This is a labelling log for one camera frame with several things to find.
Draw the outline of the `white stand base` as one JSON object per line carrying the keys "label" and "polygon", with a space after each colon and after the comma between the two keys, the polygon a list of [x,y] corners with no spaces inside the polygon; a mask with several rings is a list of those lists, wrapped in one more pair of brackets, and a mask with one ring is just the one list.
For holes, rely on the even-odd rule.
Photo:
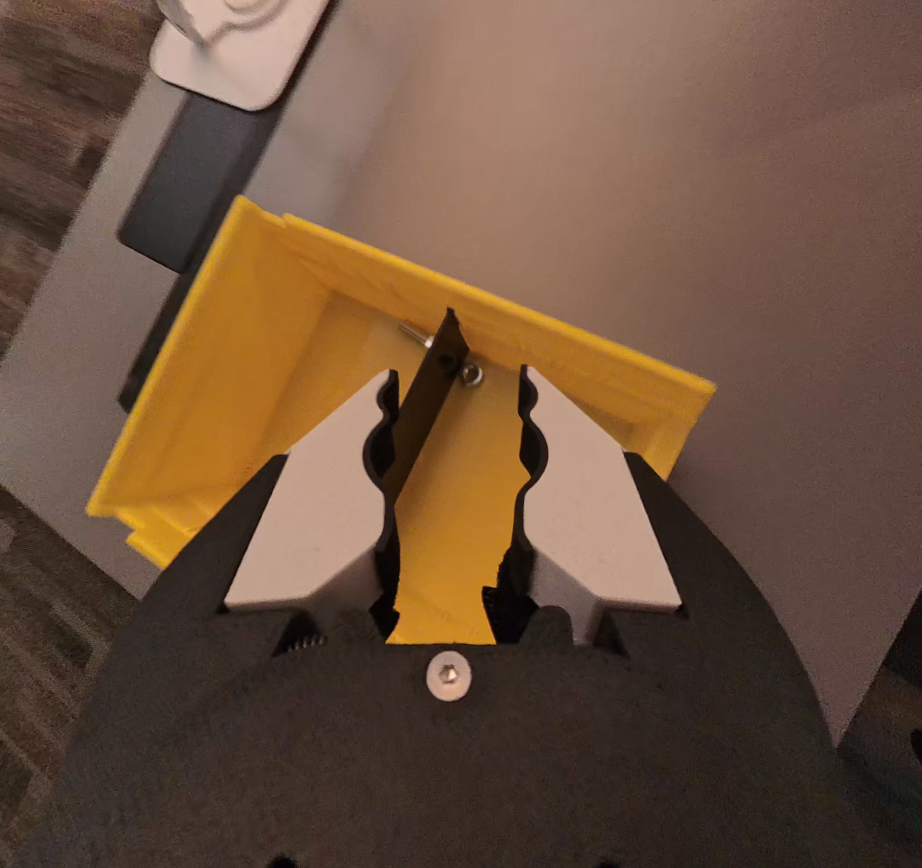
{"label": "white stand base", "polygon": [[254,112],[280,98],[332,0],[158,0],[150,54],[174,86]]}

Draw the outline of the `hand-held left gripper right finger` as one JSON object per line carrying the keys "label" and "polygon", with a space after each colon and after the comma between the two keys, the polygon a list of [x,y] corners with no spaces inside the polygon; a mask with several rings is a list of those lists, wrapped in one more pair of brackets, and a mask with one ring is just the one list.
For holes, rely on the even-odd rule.
{"label": "hand-held left gripper right finger", "polygon": [[577,645],[595,643],[614,611],[677,613],[682,599],[627,453],[535,367],[518,378],[526,479],[496,583],[482,589],[495,642],[521,640],[541,607],[567,613]]}

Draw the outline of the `black bin divider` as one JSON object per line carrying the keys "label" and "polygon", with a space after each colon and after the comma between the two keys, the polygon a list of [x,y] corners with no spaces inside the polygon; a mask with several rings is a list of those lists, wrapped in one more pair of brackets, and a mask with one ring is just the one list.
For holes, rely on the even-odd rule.
{"label": "black bin divider", "polygon": [[448,394],[463,374],[468,353],[455,309],[447,308],[391,427],[395,457],[384,477],[390,502],[397,502],[408,481]]}

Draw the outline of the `yellow plastic bin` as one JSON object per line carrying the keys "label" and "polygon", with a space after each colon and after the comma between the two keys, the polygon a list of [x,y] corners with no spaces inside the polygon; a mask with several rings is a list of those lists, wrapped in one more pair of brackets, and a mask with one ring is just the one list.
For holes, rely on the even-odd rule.
{"label": "yellow plastic bin", "polygon": [[244,197],[233,203],[86,504],[165,569],[273,456],[380,373],[422,361],[401,322],[446,309],[478,387],[455,383],[397,504],[392,643],[492,644],[481,591],[511,542],[519,372],[534,367],[667,479],[714,382]]}

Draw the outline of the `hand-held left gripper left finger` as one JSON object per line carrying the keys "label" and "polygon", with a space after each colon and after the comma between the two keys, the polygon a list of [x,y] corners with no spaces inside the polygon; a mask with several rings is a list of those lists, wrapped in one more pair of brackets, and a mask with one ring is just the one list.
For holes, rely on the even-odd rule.
{"label": "hand-held left gripper left finger", "polygon": [[224,598],[230,611],[294,608],[328,634],[349,610],[389,638],[397,625],[399,540],[386,494],[396,456],[398,372],[386,369],[285,454]]}

